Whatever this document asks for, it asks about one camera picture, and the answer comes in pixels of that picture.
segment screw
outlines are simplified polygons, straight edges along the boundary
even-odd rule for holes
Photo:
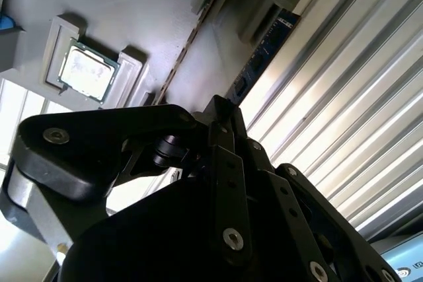
[[[42,133],[43,138],[55,145],[64,145],[69,142],[69,134],[60,128],[48,128]]]
[[[297,176],[297,172],[293,168],[287,168],[288,173],[290,173],[292,176]]]
[[[66,244],[58,244],[58,251],[56,252],[56,260],[58,261],[59,265],[63,264],[65,261],[66,253],[68,252],[68,247]]]
[[[388,280],[389,282],[395,282],[392,275],[390,275],[389,272],[386,271],[385,269],[382,269],[382,274],[385,276],[386,280]]]
[[[234,251],[239,251],[244,248],[243,237],[234,228],[226,228],[223,231],[223,240],[226,245]]]
[[[318,282],[328,282],[326,271],[317,262],[310,262],[310,270]]]
[[[254,149],[256,149],[256,150],[261,150],[262,149],[261,145],[259,145],[257,141],[253,141],[252,142],[252,147]]]

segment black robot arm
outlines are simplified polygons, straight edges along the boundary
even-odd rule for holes
[[[109,217],[113,186],[177,168]],[[274,168],[241,111],[215,96],[21,123],[0,193],[68,281],[400,281],[296,167]]]

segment blue object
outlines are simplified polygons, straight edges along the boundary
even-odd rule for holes
[[[382,254],[403,282],[423,282],[423,232]]]
[[[298,21],[298,15],[285,9],[281,10],[249,61],[233,82],[225,96],[227,99],[236,105],[239,105],[244,100],[286,39],[288,39]]]
[[[15,26],[15,22],[9,18],[8,16],[1,15],[0,16],[0,30],[10,29]]]

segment metal sheet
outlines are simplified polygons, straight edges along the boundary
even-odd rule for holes
[[[301,0],[241,108],[366,237],[423,212],[423,0]]]

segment silver screw head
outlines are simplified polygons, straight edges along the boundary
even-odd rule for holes
[[[292,176],[297,176],[297,172],[293,168],[287,168],[287,171]]]
[[[389,274],[388,271],[386,271],[385,269],[382,269],[382,274],[383,276],[386,278],[386,280],[388,280],[389,282],[395,282],[394,278],[392,277],[391,274]]]
[[[328,275],[320,264],[314,261],[310,262],[310,270],[318,282],[328,282]]]
[[[42,133],[44,140],[55,145],[64,145],[69,142],[69,134],[60,128],[48,128]]]
[[[234,251],[240,251],[244,248],[243,237],[234,228],[226,228],[223,231],[223,241]]]
[[[257,142],[257,141],[253,141],[252,142],[252,147],[256,150],[261,150],[262,146]]]

